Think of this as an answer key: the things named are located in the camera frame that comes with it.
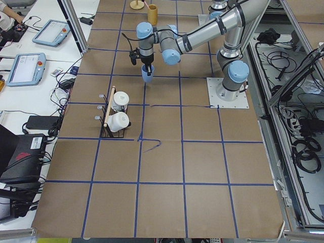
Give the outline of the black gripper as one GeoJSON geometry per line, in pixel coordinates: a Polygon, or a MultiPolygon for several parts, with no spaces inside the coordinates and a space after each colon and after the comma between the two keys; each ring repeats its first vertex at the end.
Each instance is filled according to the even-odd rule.
{"type": "Polygon", "coordinates": [[[142,61],[142,63],[144,64],[144,72],[148,73],[148,75],[152,75],[153,72],[153,61],[154,61],[154,54],[151,54],[149,56],[144,56],[144,55],[140,55],[140,59],[142,61]]]}

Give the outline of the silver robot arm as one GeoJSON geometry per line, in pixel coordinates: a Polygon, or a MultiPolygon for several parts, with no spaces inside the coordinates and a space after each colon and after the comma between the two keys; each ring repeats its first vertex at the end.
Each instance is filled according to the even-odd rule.
{"type": "Polygon", "coordinates": [[[217,85],[216,94],[224,101],[234,101],[250,72],[248,65],[239,58],[242,38],[251,37],[245,33],[245,27],[261,16],[268,5],[268,1],[213,1],[209,19],[186,34],[178,34],[174,25],[154,27],[149,22],[141,22],[136,28],[139,46],[130,50],[130,60],[135,65],[140,59],[144,71],[151,76],[155,44],[160,45],[164,62],[175,65],[180,62],[181,55],[223,35],[225,40],[217,54],[217,61],[224,78],[217,85]]]}
{"type": "Polygon", "coordinates": [[[209,6],[209,19],[221,16],[228,10],[227,0],[212,0],[209,6]]]}

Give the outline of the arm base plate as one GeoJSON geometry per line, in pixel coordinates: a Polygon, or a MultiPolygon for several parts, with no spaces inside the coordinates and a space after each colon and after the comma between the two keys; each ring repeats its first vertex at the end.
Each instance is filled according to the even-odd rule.
{"type": "Polygon", "coordinates": [[[223,87],[223,78],[207,77],[207,88],[211,108],[249,109],[244,86],[238,91],[228,91],[223,87]]]}
{"type": "Polygon", "coordinates": [[[199,26],[205,24],[210,20],[209,14],[198,14],[198,24],[199,26]]]}

